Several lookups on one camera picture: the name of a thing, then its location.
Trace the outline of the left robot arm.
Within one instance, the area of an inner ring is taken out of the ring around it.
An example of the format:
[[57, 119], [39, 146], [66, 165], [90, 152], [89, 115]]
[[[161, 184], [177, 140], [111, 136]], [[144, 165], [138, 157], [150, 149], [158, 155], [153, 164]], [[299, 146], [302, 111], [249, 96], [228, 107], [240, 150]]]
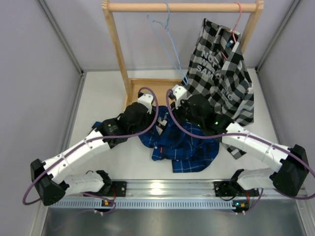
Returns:
[[116, 118], [96, 122], [87, 137], [68, 150], [45, 161], [34, 160], [31, 163], [31, 180], [42, 203], [50, 206], [65, 196], [85, 192], [108, 195], [112, 180], [104, 170], [76, 175], [76, 168], [137, 133], [148, 131], [155, 115], [151, 102], [138, 99]]

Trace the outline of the blue plaid shirt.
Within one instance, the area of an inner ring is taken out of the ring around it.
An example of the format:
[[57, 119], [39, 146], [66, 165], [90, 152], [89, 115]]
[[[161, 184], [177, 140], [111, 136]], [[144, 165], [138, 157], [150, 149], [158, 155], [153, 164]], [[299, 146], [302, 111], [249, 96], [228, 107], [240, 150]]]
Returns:
[[[139, 135], [140, 142], [153, 150], [151, 159], [161, 161], [171, 160], [174, 173], [193, 173], [206, 169], [217, 156], [220, 145], [218, 140], [199, 139], [203, 133], [196, 125], [185, 122], [181, 126], [191, 133], [182, 132], [169, 115], [166, 106], [153, 107], [156, 124], [146, 133]], [[102, 136], [115, 136], [109, 139], [111, 148], [127, 141], [120, 135], [127, 135], [118, 124], [118, 117], [95, 122], [92, 129]]]

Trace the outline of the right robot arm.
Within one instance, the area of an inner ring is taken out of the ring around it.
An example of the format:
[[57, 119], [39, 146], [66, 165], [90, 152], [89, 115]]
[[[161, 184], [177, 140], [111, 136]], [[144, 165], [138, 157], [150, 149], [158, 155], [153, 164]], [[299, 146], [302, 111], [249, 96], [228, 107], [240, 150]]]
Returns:
[[218, 140], [267, 166], [237, 170], [229, 183], [234, 195], [254, 188], [273, 188], [283, 196], [299, 199], [298, 193], [306, 177], [315, 174], [302, 146], [279, 145], [250, 132], [228, 116], [214, 113], [202, 95], [186, 97], [185, 92], [170, 89], [166, 93], [166, 104], [172, 120], [185, 134], [202, 140]]

